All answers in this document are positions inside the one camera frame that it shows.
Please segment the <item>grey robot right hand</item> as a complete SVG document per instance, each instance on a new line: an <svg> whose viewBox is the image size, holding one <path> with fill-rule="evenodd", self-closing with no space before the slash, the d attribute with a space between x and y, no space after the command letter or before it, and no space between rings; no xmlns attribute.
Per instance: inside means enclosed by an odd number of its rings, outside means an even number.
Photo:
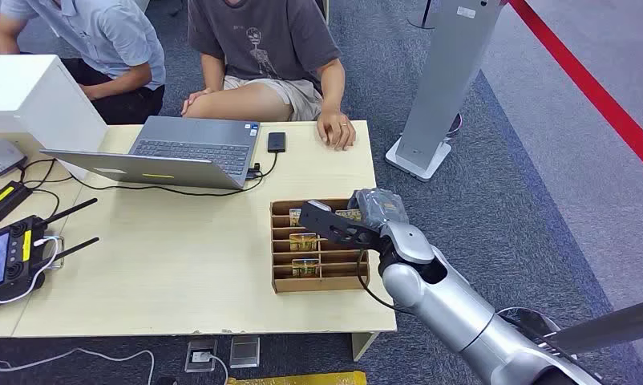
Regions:
<svg viewBox="0 0 643 385"><path fill-rule="evenodd" d="M402 198L384 188L355 190L347 208L358 209L362 215L361 223L372 229L380 229L389 221L410 223Z"/></svg>

